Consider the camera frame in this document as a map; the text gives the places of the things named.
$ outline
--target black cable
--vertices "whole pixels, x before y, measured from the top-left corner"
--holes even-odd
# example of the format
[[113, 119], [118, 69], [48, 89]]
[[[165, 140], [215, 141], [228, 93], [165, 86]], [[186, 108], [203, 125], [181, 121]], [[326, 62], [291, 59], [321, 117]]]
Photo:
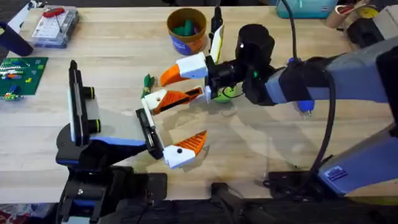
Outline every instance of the black cable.
[[289, 13], [290, 27], [292, 28], [292, 38], [293, 38], [293, 58], [297, 59], [296, 28], [294, 25], [293, 12], [290, 9], [289, 4], [287, 4], [286, 0], [281, 0], [281, 1], [285, 5], [285, 8]]
[[227, 217], [227, 219], [228, 219], [228, 221], [229, 221], [229, 224], [237, 224], [237, 223], [235, 222], [235, 218], [233, 217], [233, 215], [232, 215], [231, 212], [229, 211], [229, 209], [228, 209], [228, 207], [226, 206], [226, 203], [223, 201], [223, 199], [222, 199], [222, 198], [219, 198], [219, 201], [220, 201], [221, 207], [223, 208], [224, 213], [225, 213], [225, 215], [226, 215], [226, 217]]
[[59, 203], [57, 205], [57, 211], [55, 212], [55, 224], [61, 224], [62, 223], [62, 218], [60, 218], [60, 211], [61, 211], [61, 208], [62, 208], [62, 205], [63, 205], [64, 196], [65, 196], [65, 187], [62, 190], [60, 201], [59, 201]]
[[299, 193], [302, 189], [304, 189], [308, 185], [308, 183], [311, 181], [313, 176], [315, 174], [317, 174], [318, 169], [320, 168], [320, 166], [322, 164], [322, 159], [325, 156], [326, 149], [330, 142], [331, 132], [333, 129], [333, 123], [335, 121], [335, 113], [336, 113], [336, 86], [335, 86], [335, 81], [334, 81], [332, 75], [327, 70], [322, 69], [321, 72], [325, 76], [326, 80], [328, 81], [328, 86], [329, 86], [328, 121], [326, 124], [325, 135], [322, 140], [321, 148], [318, 152], [317, 157], [314, 160], [314, 163], [311, 166], [311, 169], [308, 172], [306, 179], [300, 184], [300, 186], [298, 186], [297, 188], [294, 188], [292, 191], [289, 191], [288, 194], [285, 194], [281, 198], [294, 196], [295, 194]]
[[238, 98], [238, 97], [240, 97], [241, 95], [243, 95], [244, 93], [241, 93], [241, 94], [239, 94], [238, 96], [228, 96], [227, 94], [225, 94], [225, 89], [226, 89], [226, 87], [225, 88], [223, 88], [223, 90], [221, 91], [222, 93], [223, 93], [223, 95], [225, 96], [225, 97], [227, 97], [227, 98], [229, 98], [229, 99], [234, 99], [234, 98]]
[[139, 218], [137, 220], [136, 224], [139, 224], [139, 222], [141, 222], [142, 217], [144, 216], [144, 214], [147, 212], [148, 210], [148, 205], [145, 206], [145, 208], [142, 210], [141, 214], [139, 215]]

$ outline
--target small green object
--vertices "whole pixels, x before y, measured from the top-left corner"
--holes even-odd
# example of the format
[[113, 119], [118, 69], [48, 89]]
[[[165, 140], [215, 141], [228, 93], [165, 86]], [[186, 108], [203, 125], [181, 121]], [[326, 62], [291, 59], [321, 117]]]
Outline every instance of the small green object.
[[[229, 96], [229, 97], [234, 97], [235, 93], [236, 93], [236, 87], [231, 88], [231, 87], [226, 87], [224, 90], [225, 95]], [[228, 98], [227, 96], [224, 96], [223, 94], [223, 89], [218, 90], [218, 96], [216, 98], [214, 98], [213, 100], [216, 101], [217, 103], [227, 103], [229, 101], [231, 101], [230, 98]]]
[[190, 19], [187, 19], [185, 21], [185, 25], [184, 25], [184, 36], [185, 37], [189, 37], [191, 35], [193, 35], [195, 33], [195, 31], [193, 30], [193, 22]]
[[154, 84], [155, 84], [155, 77], [151, 77], [149, 74], [146, 75], [144, 78], [144, 89], [142, 91], [141, 98], [151, 93]]
[[180, 36], [184, 36], [184, 27], [176, 27], [173, 29], [173, 33], [180, 35]]

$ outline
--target teal box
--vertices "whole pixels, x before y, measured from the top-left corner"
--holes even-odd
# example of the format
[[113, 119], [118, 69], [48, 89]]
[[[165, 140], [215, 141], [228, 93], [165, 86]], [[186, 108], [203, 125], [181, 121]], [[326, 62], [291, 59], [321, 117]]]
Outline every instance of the teal box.
[[[325, 19], [336, 7], [338, 0], [286, 0], [294, 18]], [[288, 19], [289, 13], [281, 0], [276, 2], [276, 12], [279, 17]]]

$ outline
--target blue cup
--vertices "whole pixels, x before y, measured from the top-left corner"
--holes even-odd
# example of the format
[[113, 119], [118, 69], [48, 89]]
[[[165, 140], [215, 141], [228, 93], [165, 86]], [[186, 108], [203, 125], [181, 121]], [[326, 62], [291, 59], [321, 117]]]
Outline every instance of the blue cup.
[[0, 22], [0, 27], [4, 30], [4, 32], [0, 34], [1, 46], [21, 57], [28, 56], [32, 53], [33, 48], [28, 44], [28, 42], [26, 42], [26, 40], [24, 40], [5, 22]]

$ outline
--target wooden table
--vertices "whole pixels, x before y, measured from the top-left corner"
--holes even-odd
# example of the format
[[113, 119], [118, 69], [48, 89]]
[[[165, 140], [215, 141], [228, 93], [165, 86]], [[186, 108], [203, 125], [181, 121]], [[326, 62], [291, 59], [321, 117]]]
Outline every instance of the wooden table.
[[[59, 199], [68, 171], [55, 163], [55, 140], [68, 123], [70, 60], [77, 61], [83, 83], [96, 88], [102, 109], [134, 116], [141, 107], [143, 77], [148, 73], [158, 77], [182, 57], [174, 50], [165, 24], [174, 10], [81, 8], [80, 23], [67, 49], [35, 49], [32, 57], [50, 57], [36, 95], [18, 103], [0, 102], [0, 203]], [[210, 21], [213, 8], [199, 10]], [[265, 25], [275, 38], [273, 66], [283, 65], [292, 56], [289, 20], [278, 18], [273, 7], [222, 10], [226, 27], [221, 61], [234, 58], [238, 30], [248, 23]], [[24, 38], [29, 38], [41, 13], [41, 9], [30, 11], [21, 29]], [[343, 34], [324, 26], [322, 20], [296, 20], [295, 24], [298, 54], [303, 59], [350, 51]], [[167, 88], [185, 91], [202, 83], [189, 80]], [[328, 102], [318, 101], [313, 116], [303, 119], [293, 103], [260, 107], [244, 96], [228, 104], [178, 106], [156, 116], [155, 122], [165, 144], [207, 129], [206, 147], [197, 160], [170, 170], [163, 160], [155, 161], [144, 152], [120, 164], [140, 172], [167, 173], [168, 199], [208, 198], [214, 181], [229, 183], [245, 197], [269, 197], [257, 180], [272, 170], [308, 169], [321, 144], [327, 110]], [[338, 101], [327, 154], [343, 152], [391, 121], [388, 105]], [[398, 195], [397, 191], [397, 181], [390, 181], [350, 195]]]

